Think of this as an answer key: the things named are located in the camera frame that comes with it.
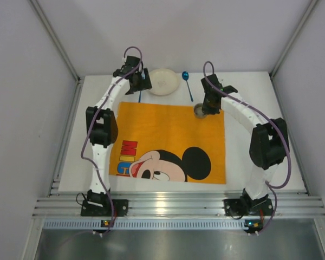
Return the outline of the small speckled stone cup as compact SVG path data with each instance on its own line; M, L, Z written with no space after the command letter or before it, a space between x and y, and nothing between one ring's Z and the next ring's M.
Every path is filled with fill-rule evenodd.
M194 115L197 119L204 119L206 118L206 114L203 112L202 110L203 108L203 104L202 103L197 103L194 107L193 107L193 112Z

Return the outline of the cream round plate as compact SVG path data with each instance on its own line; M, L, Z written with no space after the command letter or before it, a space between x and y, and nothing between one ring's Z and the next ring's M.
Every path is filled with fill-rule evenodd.
M155 69L149 72L152 88L149 92L157 96L172 94L180 84L178 75L166 68Z

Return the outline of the blue metallic spoon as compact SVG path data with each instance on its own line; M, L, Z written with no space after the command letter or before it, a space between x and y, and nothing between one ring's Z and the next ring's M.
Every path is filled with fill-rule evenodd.
M189 73L187 71L182 72L182 78L186 82L190 99L193 102L194 99L193 99L193 95L192 95L192 92L191 92L191 89L190 89L190 85L189 85Z

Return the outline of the orange Mickey Mouse cloth placemat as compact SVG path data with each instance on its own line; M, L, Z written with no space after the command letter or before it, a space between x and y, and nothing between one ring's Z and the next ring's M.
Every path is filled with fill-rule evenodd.
M198 119L188 106L122 102L112 176L226 184L224 113Z

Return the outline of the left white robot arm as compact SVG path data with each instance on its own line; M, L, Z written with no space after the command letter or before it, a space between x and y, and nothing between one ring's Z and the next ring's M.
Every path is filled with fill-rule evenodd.
M151 89L147 68L141 58L127 56L124 64L113 73L112 81L95 106L86 109L86 139L81 158L91 163L92 180L89 190L100 197L109 197L109 160L119 130L116 122L119 104L125 95Z

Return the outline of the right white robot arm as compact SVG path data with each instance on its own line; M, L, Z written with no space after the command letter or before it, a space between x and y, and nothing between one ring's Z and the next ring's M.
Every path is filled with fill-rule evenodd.
M205 93L202 113L215 115L224 111L251 134L249 156L253 168L240 201L247 211L258 210L268 200L268 184L286 157L291 174L287 124L282 118L269 119L249 105L236 88L224 87L216 74L205 76L201 83Z

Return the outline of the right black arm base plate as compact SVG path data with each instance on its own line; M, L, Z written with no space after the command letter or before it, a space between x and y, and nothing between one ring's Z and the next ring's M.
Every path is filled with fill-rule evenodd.
M225 215L230 217L244 216L270 216L273 213L274 206L271 199L264 200L244 200L244 199L226 199L224 200Z

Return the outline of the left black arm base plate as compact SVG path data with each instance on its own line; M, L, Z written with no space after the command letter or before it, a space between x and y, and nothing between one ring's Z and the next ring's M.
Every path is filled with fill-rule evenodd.
M113 199L114 213L112 213L111 203L106 201L104 205L86 201L82 203L80 215L83 217L123 217L128 212L127 199Z

